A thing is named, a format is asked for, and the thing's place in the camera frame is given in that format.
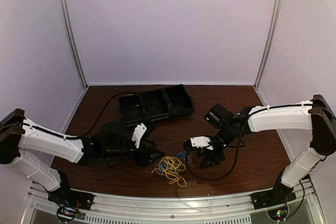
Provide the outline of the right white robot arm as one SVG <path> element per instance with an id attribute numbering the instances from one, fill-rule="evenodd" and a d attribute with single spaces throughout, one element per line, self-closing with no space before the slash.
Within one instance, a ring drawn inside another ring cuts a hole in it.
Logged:
<path id="1" fill-rule="evenodd" d="M 224 149 L 245 134 L 269 130 L 305 130 L 312 137 L 298 156 L 279 174 L 269 192 L 272 203 L 279 204 L 316 165 L 335 153 L 335 115 L 322 95 L 311 100 L 274 106 L 243 106 L 236 113 L 220 104 L 204 116 L 218 132 L 214 136 L 190 138 L 191 148 L 202 151 L 205 159 L 201 168 L 223 161 Z"/>

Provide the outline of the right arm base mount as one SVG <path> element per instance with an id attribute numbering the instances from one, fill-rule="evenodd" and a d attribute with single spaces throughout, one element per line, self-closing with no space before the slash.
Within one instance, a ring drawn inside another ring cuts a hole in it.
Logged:
<path id="1" fill-rule="evenodd" d="M 296 199 L 295 193 L 283 193 L 276 190 L 266 190 L 251 195 L 254 209 L 266 209 L 272 221 L 284 221 L 289 216 L 288 203 Z"/>

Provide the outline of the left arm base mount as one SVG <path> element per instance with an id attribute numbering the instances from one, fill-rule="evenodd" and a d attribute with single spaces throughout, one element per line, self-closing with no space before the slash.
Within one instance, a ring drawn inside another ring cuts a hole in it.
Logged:
<path id="1" fill-rule="evenodd" d="M 48 200 L 54 202 L 58 208 L 56 217 L 61 223 L 69 223 L 80 216 L 81 210 L 90 210 L 94 195 L 81 191 L 71 190 L 68 195 L 56 194 L 55 191 L 47 191 Z"/>

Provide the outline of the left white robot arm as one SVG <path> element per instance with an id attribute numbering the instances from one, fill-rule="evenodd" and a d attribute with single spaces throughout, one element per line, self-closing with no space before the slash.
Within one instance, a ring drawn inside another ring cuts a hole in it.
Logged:
<path id="1" fill-rule="evenodd" d="M 81 166 L 101 165 L 111 159 L 133 160 L 147 167 L 164 156 L 157 144 L 148 140 L 152 127 L 138 124 L 131 135 L 118 121 L 104 124 L 92 137 L 62 134 L 25 117 L 22 109 L 13 110 L 1 120 L 1 164 L 11 164 L 28 178 L 40 183 L 51 199 L 71 205 L 76 195 L 65 173 L 52 169 L 31 153 L 32 150 L 60 157 Z"/>

